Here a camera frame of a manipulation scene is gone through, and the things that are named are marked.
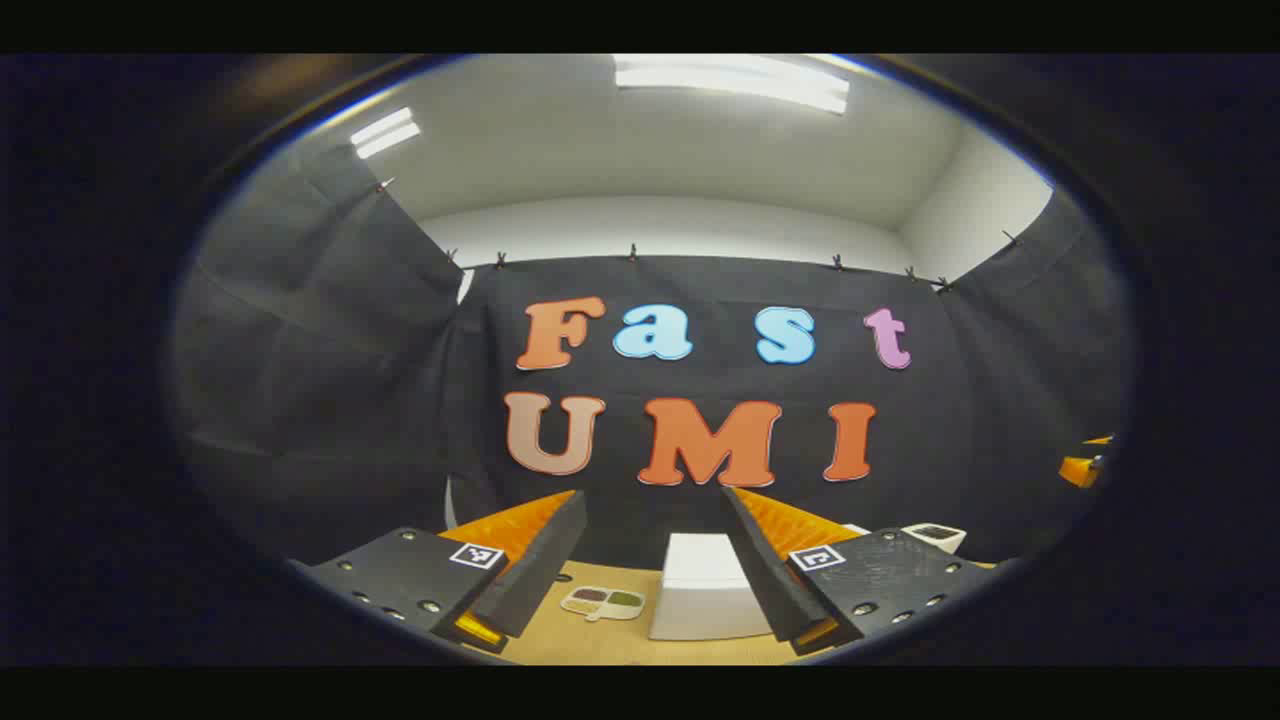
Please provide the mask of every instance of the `light blue letter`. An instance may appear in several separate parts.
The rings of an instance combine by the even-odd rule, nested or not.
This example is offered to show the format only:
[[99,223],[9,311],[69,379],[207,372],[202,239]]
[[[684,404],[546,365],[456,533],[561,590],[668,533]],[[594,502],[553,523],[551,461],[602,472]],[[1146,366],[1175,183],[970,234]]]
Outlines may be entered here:
[[632,307],[622,322],[631,327],[613,336],[613,350],[623,357],[657,355],[662,360],[680,360],[694,351],[694,343],[685,338],[689,315],[675,305]]
[[799,365],[813,357],[813,318],[799,307],[765,307],[755,316],[755,329],[764,337],[755,351],[765,363]]

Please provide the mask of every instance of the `beige letter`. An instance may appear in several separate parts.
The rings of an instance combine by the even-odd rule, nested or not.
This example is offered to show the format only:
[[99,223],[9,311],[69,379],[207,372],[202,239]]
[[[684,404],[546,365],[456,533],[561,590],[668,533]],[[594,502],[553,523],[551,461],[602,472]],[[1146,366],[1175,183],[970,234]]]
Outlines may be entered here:
[[507,451],[525,468],[548,475],[572,475],[586,468],[591,459],[591,434],[595,416],[604,411],[604,401],[595,397],[566,397],[561,407],[568,413],[568,445],[559,455],[548,455],[538,445],[543,410],[552,401],[534,392],[507,393]]

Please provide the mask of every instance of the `orange part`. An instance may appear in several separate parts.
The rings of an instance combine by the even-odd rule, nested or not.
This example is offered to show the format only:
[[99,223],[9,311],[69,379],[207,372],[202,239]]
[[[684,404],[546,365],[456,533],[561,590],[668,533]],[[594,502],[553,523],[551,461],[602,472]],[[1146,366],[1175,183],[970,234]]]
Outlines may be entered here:
[[814,623],[812,628],[809,628],[808,630],[804,632],[804,634],[796,638],[796,644],[806,646],[813,641],[820,638],[822,635],[826,635],[827,633],[835,630],[838,626],[840,623],[836,623],[831,618],[827,618],[826,620],[822,620],[819,623]]
[[502,643],[502,634],[497,630],[492,630],[488,625],[481,623],[480,619],[472,615],[470,610],[463,612],[462,616],[453,623],[453,625],[463,633],[474,638],[480,638],[490,646]]
[[525,556],[529,546],[532,544],[538,533],[543,532],[552,515],[568,502],[577,491],[564,491],[547,497],[540,497],[524,505],[517,505],[486,515],[479,520],[472,520],[465,525],[458,525],[452,530],[440,533],[442,538],[458,542],[471,542],[485,547],[495,547],[507,553],[507,566],[498,577],[511,570],[520,559]]
[[563,368],[572,359],[561,341],[570,347],[580,347],[586,341],[586,319],[604,316],[604,301],[599,297],[579,297],[561,302],[539,302],[525,309],[529,315],[529,345],[525,354],[516,357],[521,370],[552,370]]
[[832,405],[827,414],[836,420],[836,454],[822,477],[832,483],[860,480],[870,474],[867,464],[867,428],[876,407],[865,402]]
[[788,553],[797,550],[844,542],[861,536],[861,533],[855,533],[838,523],[832,523],[785,502],[742,488],[732,489],[746,506],[751,518],[755,519],[755,524],[781,560],[786,560]]
[[654,430],[649,466],[636,475],[641,483],[678,486],[684,482],[684,473],[676,469],[678,455],[698,484],[710,482],[726,457],[728,469],[719,474],[722,486],[773,484],[769,442],[782,407],[756,400],[740,402],[714,433],[691,400],[658,397],[645,404],[644,410],[653,416]]
[[1098,477],[1098,471],[1091,468],[1092,464],[1092,457],[1066,457],[1057,474],[1073,486],[1089,488]]

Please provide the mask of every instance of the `white object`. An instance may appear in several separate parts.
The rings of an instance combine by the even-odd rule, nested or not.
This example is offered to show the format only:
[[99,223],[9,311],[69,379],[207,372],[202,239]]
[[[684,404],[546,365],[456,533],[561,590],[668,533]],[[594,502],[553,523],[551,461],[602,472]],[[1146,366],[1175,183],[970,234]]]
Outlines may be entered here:
[[849,82],[758,55],[613,55],[618,87],[686,87],[759,95],[842,115]]
[[728,536],[671,534],[649,639],[730,639],[771,632]]
[[387,150],[393,145],[399,145],[401,142],[404,142],[406,140],[415,137],[421,132],[422,129],[417,127],[417,123],[410,123],[407,126],[393,129],[387,135],[378,136],[376,140],[371,140],[365,145],[356,147],[356,155],[358,155],[361,160],[367,160],[369,158],[372,158],[374,155],[381,152],[383,150]]
[[934,547],[938,547],[943,552],[950,552],[955,555],[956,548],[964,542],[965,533],[960,528],[948,528],[946,525],[938,525],[937,523],[920,523],[918,525],[911,525],[902,528],[902,532],[922,539]]
[[413,117],[412,110],[408,108],[401,108],[399,110],[387,115],[385,118],[378,120],[376,123],[364,128],[356,135],[351,136],[352,145],[364,145],[366,140],[372,140],[374,137],[392,129],[393,127],[407,122]]

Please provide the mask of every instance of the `letter m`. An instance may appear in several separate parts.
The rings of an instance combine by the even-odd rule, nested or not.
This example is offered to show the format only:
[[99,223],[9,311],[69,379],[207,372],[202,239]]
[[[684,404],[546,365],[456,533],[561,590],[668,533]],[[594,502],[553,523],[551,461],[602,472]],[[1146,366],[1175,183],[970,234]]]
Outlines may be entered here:
[[773,484],[769,471],[769,441],[782,409],[772,402],[739,404],[721,429],[712,433],[701,413],[689,400],[650,400],[645,413],[653,416],[653,456],[636,478],[649,486],[678,486],[685,475],[676,469],[676,455],[694,482],[705,484],[728,457],[719,483],[733,487]]

